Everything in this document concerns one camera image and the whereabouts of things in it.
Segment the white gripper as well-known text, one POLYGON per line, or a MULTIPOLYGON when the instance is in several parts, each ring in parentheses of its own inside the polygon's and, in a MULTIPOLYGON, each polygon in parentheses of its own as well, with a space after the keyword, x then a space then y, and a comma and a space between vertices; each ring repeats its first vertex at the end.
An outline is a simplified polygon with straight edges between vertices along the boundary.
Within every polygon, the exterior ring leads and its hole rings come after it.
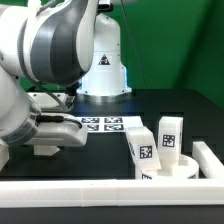
POLYGON ((37 133, 27 145, 82 147, 87 141, 87 127, 65 113, 43 113, 37 117, 37 133))

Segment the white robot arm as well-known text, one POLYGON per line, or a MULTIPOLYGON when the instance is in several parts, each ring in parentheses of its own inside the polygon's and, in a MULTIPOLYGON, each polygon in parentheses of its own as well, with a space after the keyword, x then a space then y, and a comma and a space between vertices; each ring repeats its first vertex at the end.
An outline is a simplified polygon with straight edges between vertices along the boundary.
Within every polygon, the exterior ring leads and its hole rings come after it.
POLYGON ((120 59, 120 30, 100 0, 30 0, 0 4, 0 144, 83 146, 87 128, 75 117, 46 114, 20 85, 69 87, 85 98, 130 91, 120 59))

